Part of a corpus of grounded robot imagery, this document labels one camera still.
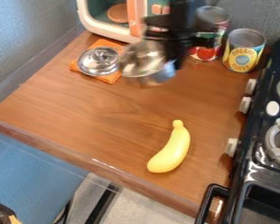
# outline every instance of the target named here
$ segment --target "orange towel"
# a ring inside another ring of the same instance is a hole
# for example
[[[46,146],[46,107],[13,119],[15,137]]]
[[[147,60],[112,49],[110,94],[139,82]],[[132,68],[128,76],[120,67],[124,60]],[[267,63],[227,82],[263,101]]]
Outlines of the orange towel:
[[[118,50],[119,53],[122,49],[122,46],[120,44],[111,42],[111,41],[106,40],[106,39],[97,40],[89,48],[94,48],[94,47],[97,47],[97,46],[111,46],[111,47],[114,47],[116,50]],[[73,71],[76,71],[76,72],[80,71],[78,66],[77,66],[77,59],[74,59],[69,63],[69,68]],[[118,71],[116,71],[112,74],[103,75],[103,76],[94,76],[94,78],[97,79],[97,80],[100,80],[100,81],[107,82],[108,84],[113,84],[119,79],[120,76],[122,76],[122,72],[120,70],[118,70]]]

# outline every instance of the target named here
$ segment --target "stove knob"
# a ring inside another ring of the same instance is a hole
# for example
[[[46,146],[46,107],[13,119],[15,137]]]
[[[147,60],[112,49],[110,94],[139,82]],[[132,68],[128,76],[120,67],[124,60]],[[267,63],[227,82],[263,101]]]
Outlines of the stove knob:
[[[276,101],[270,101],[267,104],[266,112],[269,116],[276,116],[279,113],[280,106]]]
[[[236,146],[238,145],[239,139],[229,138],[227,141],[227,147],[225,148],[225,154],[229,155],[231,158],[235,155]]]
[[[239,107],[239,111],[241,111],[243,114],[247,114],[247,112],[249,110],[250,103],[251,103],[251,97],[244,96],[241,99],[241,104],[240,104],[240,107]]]
[[[245,94],[252,95],[256,89],[256,79],[249,79],[246,85]]]

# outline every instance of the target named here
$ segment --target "tin can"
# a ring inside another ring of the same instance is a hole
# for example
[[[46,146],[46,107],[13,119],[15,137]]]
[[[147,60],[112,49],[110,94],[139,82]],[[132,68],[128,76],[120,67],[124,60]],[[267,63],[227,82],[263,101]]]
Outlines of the tin can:
[[[248,73],[256,68],[263,53],[266,38],[258,31],[241,28],[228,35],[223,55],[226,68],[237,73]]]
[[[217,32],[199,32],[197,37],[205,39],[215,39],[212,48],[195,46],[190,49],[190,55],[196,60],[214,60],[220,54],[222,39],[229,23],[229,15],[221,7],[217,6],[202,6],[197,9],[196,17],[201,22],[213,24],[215,22]]]

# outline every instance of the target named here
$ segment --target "countertop edge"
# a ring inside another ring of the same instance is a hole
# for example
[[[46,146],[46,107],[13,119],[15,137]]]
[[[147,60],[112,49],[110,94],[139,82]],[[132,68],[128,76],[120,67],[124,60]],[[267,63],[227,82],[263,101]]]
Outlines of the countertop edge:
[[[0,121],[0,133],[53,155],[56,158],[63,159],[70,164],[77,165],[80,168],[93,172],[98,176],[109,179],[121,186],[128,187],[152,200],[156,200],[168,207],[172,207],[183,214],[195,217],[199,211],[199,205],[170,191],[162,189],[157,185],[153,185],[152,183],[142,180],[126,171],[118,170],[95,158],[85,157],[85,155],[74,152],[67,147],[45,140],[44,138],[35,136],[2,121]]]

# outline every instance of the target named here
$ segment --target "black stove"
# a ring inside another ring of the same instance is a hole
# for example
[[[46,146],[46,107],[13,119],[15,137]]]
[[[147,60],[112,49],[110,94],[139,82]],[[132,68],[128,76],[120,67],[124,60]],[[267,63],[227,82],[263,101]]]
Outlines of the black stove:
[[[240,106],[245,128],[227,144],[226,153],[234,157],[231,186],[207,188],[196,224],[205,222],[214,197],[224,199],[220,223],[280,223],[280,40],[246,94]]]

